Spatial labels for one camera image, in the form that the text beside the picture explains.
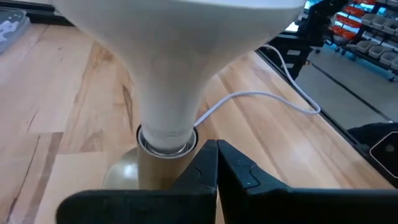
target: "wood plank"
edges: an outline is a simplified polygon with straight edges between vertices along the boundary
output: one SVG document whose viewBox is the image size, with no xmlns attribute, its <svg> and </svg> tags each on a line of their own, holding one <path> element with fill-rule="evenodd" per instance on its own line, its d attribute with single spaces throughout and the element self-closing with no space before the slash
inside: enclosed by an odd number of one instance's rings
<svg viewBox="0 0 398 224">
<path fill-rule="evenodd" d="M 62 133 L 41 134 L 24 185 L 11 213 L 14 223 L 33 223 L 49 180 Z"/>
<path fill-rule="evenodd" d="M 0 221 L 22 220 L 27 215 L 30 202 L 35 207 L 40 203 L 40 192 L 45 187 L 52 162 L 47 154 L 56 153 L 59 134 L 21 134 L 0 154 Z"/>
<path fill-rule="evenodd" d="M 36 61 L 22 63 L 30 72 L 45 73 L 45 89 L 37 101 L 37 112 L 30 132 L 63 132 L 81 85 L 93 39 L 75 27 L 50 26 L 35 46 L 41 51 L 45 67 Z"/>
<path fill-rule="evenodd" d="M 95 44 L 60 153 L 111 151 L 115 161 L 134 147 L 139 116 L 131 86 L 124 67 Z"/>
<path fill-rule="evenodd" d="M 82 190 L 100 189 L 108 171 L 106 161 L 106 152 L 58 155 L 34 223 L 55 223 L 63 199 Z"/>
<path fill-rule="evenodd" d="M 36 44 L 47 27 L 48 25 L 32 24 L 10 49 L 0 55 L 0 86 L 7 82 L 9 76 L 19 66 L 19 63 Z"/>
<path fill-rule="evenodd" d="M 0 150 L 20 131 L 63 131 L 90 43 L 74 27 L 50 26 L 43 33 L 0 86 Z"/>
</svg>

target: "white power cord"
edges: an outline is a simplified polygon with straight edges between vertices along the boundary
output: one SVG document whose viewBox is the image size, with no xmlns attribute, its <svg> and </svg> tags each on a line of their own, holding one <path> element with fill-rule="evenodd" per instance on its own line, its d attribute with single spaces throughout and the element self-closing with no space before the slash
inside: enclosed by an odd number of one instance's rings
<svg viewBox="0 0 398 224">
<path fill-rule="evenodd" d="M 301 109 L 298 106 L 294 105 L 293 103 L 287 101 L 285 98 L 281 97 L 281 96 L 277 96 L 274 95 L 272 93 L 268 93 L 268 92 L 264 92 L 264 91 L 239 91 L 236 93 L 232 93 L 226 97 L 224 97 L 222 100 L 220 100 L 218 103 L 216 103 L 214 106 L 212 106 L 204 115 L 202 115 L 194 124 L 195 127 L 197 127 L 200 123 L 202 123 L 204 120 L 206 120 L 207 117 L 209 117 L 214 111 L 216 111 L 223 103 L 227 102 L 229 99 L 232 99 L 236 96 L 244 96 L 244 95 L 262 95 L 262 96 L 269 96 L 272 97 L 274 99 L 277 99 L 281 102 L 283 102 L 284 104 L 290 106 L 291 108 L 301 112 L 301 113 L 305 113 L 305 114 L 311 114 L 311 115 L 316 115 L 319 112 L 321 112 L 321 108 L 320 106 L 311 98 L 309 97 L 293 80 L 292 76 L 290 75 L 289 71 L 287 70 L 286 67 L 286 63 L 284 61 L 284 59 L 282 58 L 281 54 L 279 53 L 279 51 L 271 46 L 271 45 L 263 45 L 263 47 L 266 47 L 268 49 L 273 50 L 274 52 L 276 52 L 280 58 L 280 61 L 282 62 L 282 66 L 285 70 L 285 73 L 287 75 L 287 78 L 289 79 L 289 81 L 291 82 L 291 84 L 296 88 L 296 90 L 301 93 L 304 98 L 306 98 L 310 105 L 315 109 L 315 110 L 305 110 L 305 109 Z"/>
</svg>

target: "lamp base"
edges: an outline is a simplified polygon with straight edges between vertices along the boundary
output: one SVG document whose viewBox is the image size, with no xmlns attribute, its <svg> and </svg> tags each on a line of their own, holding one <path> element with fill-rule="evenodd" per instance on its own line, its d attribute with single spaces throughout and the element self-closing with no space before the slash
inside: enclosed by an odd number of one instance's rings
<svg viewBox="0 0 398 224">
<path fill-rule="evenodd" d="M 137 143 L 109 169 L 102 189 L 168 190 L 195 156 L 198 133 L 194 128 L 186 145 L 173 154 L 161 154 L 151 148 L 141 126 L 137 129 Z"/>
</svg>

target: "wooden table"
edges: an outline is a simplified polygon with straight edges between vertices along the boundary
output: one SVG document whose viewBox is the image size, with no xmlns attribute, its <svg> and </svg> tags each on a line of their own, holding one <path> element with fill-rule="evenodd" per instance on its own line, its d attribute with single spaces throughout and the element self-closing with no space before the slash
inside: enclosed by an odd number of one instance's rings
<svg viewBox="0 0 398 224">
<path fill-rule="evenodd" d="M 136 145 L 134 84 L 107 50 L 74 27 L 32 26 L 0 56 L 0 222 L 54 223 L 67 196 L 99 189 Z M 198 115 L 228 93 L 264 90 L 309 108 L 254 52 L 213 77 Z M 321 116 L 242 96 L 198 127 L 294 187 L 391 189 Z M 222 216 L 218 212 L 218 222 Z"/>
</svg>

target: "concrete floor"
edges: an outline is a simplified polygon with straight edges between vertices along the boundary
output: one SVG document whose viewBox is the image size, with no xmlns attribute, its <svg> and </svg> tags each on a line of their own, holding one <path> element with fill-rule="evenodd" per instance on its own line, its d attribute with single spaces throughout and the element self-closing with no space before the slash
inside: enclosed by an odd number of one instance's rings
<svg viewBox="0 0 398 224">
<path fill-rule="evenodd" d="M 342 127 L 349 129 L 376 122 L 398 121 L 398 83 L 392 74 L 334 47 L 324 46 L 308 57 L 297 83 Z"/>
</svg>

